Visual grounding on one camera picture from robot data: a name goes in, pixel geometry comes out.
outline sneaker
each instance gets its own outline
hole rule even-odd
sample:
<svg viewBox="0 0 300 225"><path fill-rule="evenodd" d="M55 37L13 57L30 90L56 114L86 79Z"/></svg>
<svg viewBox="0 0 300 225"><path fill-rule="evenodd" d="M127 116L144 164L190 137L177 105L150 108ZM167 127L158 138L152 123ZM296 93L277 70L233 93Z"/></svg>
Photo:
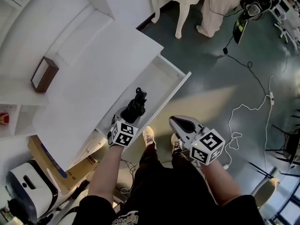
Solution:
<svg viewBox="0 0 300 225"><path fill-rule="evenodd" d="M175 133L173 133L171 137L171 143L173 146L172 152L181 149L182 150L182 140L176 136Z"/></svg>
<svg viewBox="0 0 300 225"><path fill-rule="evenodd" d="M152 128L150 128L149 126L146 127L146 129L142 132L142 135L144 137L146 147L148 147L148 145L154 143L155 149L156 149L156 142L154 140L154 132L153 132Z"/></svg>

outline power cord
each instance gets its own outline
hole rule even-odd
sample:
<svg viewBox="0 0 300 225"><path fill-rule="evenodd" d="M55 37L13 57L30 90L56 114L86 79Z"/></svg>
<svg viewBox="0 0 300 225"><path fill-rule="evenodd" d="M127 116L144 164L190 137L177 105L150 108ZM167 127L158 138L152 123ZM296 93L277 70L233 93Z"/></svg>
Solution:
<svg viewBox="0 0 300 225"><path fill-rule="evenodd" d="M234 60L235 60L237 63L239 63L240 65L243 65L243 66L246 67L245 64L242 64L241 62L239 62L239 61L238 61L237 59L235 59L234 57L228 55L227 46L223 49L224 54L227 55L227 56L229 56L230 58L234 59ZM285 72L285 70L286 70L286 68L287 68L288 57L289 57L289 46L288 46L287 50L288 50L288 51L287 51L287 56L286 56L285 69L283 70L282 74ZM239 133L239 132L232 132L232 129L231 129L231 127L230 127L230 122L231 122L231 120L232 120L232 118L233 118L233 112L234 112L235 110L241 108L242 106L245 107L245 108L247 108L247 109L250 110L250 111L252 111L252 110L257 110L257 111L258 111L258 110L261 109L262 105L263 105L264 102L266 101L266 98L269 98L269 99L270 99L271 108L270 108L270 112L269 112L269 115L268 115L267 124L266 124L266 128L265 128L266 140L265 140L264 150L263 150L263 152L264 152L264 166L265 166L265 170L267 170L267 167L266 167L266 145L267 145L267 141L268 141L267 128L268 128L268 124L269 124L269 120L270 120L270 115L271 115L271 112L272 112L272 108L273 108L273 105L274 105L274 97L273 97L273 92L271 91L271 86L270 86L270 84L271 84L271 77L273 77L273 76L275 76L275 75L277 75L277 74L273 74L273 75L271 75L270 78L269 78L269 94L270 94L270 95L267 95L267 94L266 94L266 91L265 91L265 89L264 89L264 87L262 86L262 84L261 84L261 82L260 82L260 80L256 77L256 75L255 75L255 74L253 73L253 71L251 70L251 67L252 67L252 66L253 66L253 63L252 63L252 62L248 62L248 64L247 64L248 69L249 69L249 70L251 71L251 73L255 76L255 78L257 79L257 81L259 82L260 86L262 87L262 89L263 89L263 91L264 91L264 94L265 94L264 100L263 100L262 104L261 104L258 108L249 108L248 106L246 106L246 105L244 105L244 104L241 104L240 106L238 106L237 108L234 108L234 109L232 110L231 117L230 117L229 122L228 122L228 127L229 127L229 129L230 129L230 137L231 137L231 139L230 139L230 142L226 144L224 150L225 150L225 152L227 153L227 155L228 155L229 158L230 158L230 162L229 162L229 164L228 164L228 166L230 166L230 164L231 164L231 162L232 162L232 157L230 156L230 154L228 153L228 151L226 150L226 148L229 147L229 148L231 148L231 149L238 150L238 149L239 149L238 138L241 138L241 137L243 136L242 133ZM236 140L236 144L237 144L237 147L236 147L236 148L230 146L230 144L231 144L234 140Z"/></svg>
<svg viewBox="0 0 300 225"><path fill-rule="evenodd" d="M127 187L122 187L122 188L120 189L120 192L121 192L122 194L127 194L127 193L130 193L130 191L131 191L131 189L132 189L132 187L133 187L134 180L135 180L134 172L136 171L136 166L138 165L138 163L136 163L136 165L133 165L131 162L128 162L128 161L126 161L126 160L124 160L124 159L122 159L122 158L121 158L121 161L124 162L124 163L126 163L128 169L129 169L129 172L130 172L130 174L131 174L131 176L132 176L132 185L131 185L131 188L128 189Z"/></svg>
<svg viewBox="0 0 300 225"><path fill-rule="evenodd" d="M223 16L223 17L230 17L230 16L233 16L233 15L236 15L237 13L239 13L240 11L243 11L243 10L244 10L244 9L242 8L242 9L240 9L239 11L237 11L237 12L234 13L234 14L224 15L224 14L216 13L216 12L214 12L213 10L211 10L211 8L210 8L210 11L211 11L211 12L213 12L213 13L215 13L215 14L218 14L218 15L221 15L221 16Z"/></svg>

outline gray floor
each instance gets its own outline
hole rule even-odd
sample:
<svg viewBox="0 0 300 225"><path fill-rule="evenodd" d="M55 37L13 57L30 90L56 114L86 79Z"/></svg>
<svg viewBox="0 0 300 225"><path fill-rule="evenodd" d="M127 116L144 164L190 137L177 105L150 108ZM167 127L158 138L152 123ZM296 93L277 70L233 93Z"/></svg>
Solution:
<svg viewBox="0 0 300 225"><path fill-rule="evenodd" d="M257 80L247 68L232 59L223 56L222 49L232 36L236 16L224 18L220 31L213 38L207 38L194 30L195 23L201 23L201 4L192 6L182 30L182 38L176 39L175 29L179 16L179 6L161 14L157 24L149 24L142 32L154 39L164 49L162 55L183 72L192 72L191 77L175 94L173 99L161 111L151 126L155 131L158 155L161 161L171 159L170 137L172 131L168 125L171 115L187 115L197 118L209 128L216 129L226 141L230 140L228 121L232 109L241 103L250 108L257 108L263 102L264 93ZM251 21L240 45L234 41L228 46L229 54L243 63L253 62L252 70L269 93L269 77L277 74L271 80L271 90L274 93L275 105L270 117L270 124L282 129L291 130L300 120L291 119L290 115L296 108L300 70L299 57L294 55L291 45L284 44L279 31L273 26L271 14L259 21ZM290 47L287 67L287 48ZM231 126L233 131L243 133L239 139L239 150L229 149L232 164L228 172L238 182L243 194L250 194L263 179L248 161L265 169L264 143L265 126L270 111L270 103L266 101L259 111L248 111L241 108L234 113ZM268 127L267 148L280 148L284 136L271 126ZM125 152L123 158L137 162L144 150L144 142L139 137ZM222 164L229 163L229 157L224 152L219 157ZM279 163L267 153L267 171L274 166L286 172L285 163ZM297 168L289 171L298 173ZM126 165L121 165L118 182L130 186L131 177ZM274 215L288 198L296 186L298 179L285 177L277 192L268 204L262 208L265 217Z"/></svg>

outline open drawer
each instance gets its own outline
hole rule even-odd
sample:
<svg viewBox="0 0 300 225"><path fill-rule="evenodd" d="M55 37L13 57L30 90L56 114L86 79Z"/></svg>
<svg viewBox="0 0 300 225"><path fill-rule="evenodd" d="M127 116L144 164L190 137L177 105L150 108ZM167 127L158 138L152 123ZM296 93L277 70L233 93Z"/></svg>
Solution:
<svg viewBox="0 0 300 225"><path fill-rule="evenodd" d="M135 97L136 88L140 87L147 92L147 101L145 103L146 112L136 126L139 129L137 138L190 75L190 72L187 75L184 74L163 56L158 55L122 93L99 122L96 130L106 135L114 114L120 108L128 105Z"/></svg>

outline brown picture frame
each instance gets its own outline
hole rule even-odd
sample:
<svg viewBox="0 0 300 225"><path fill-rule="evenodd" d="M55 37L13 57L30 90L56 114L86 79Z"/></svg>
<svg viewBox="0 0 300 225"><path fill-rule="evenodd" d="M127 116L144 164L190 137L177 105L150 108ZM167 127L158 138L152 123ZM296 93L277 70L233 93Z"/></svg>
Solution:
<svg viewBox="0 0 300 225"><path fill-rule="evenodd" d="M35 92L45 93L58 70L59 68L54 61L43 57L30 80Z"/></svg>

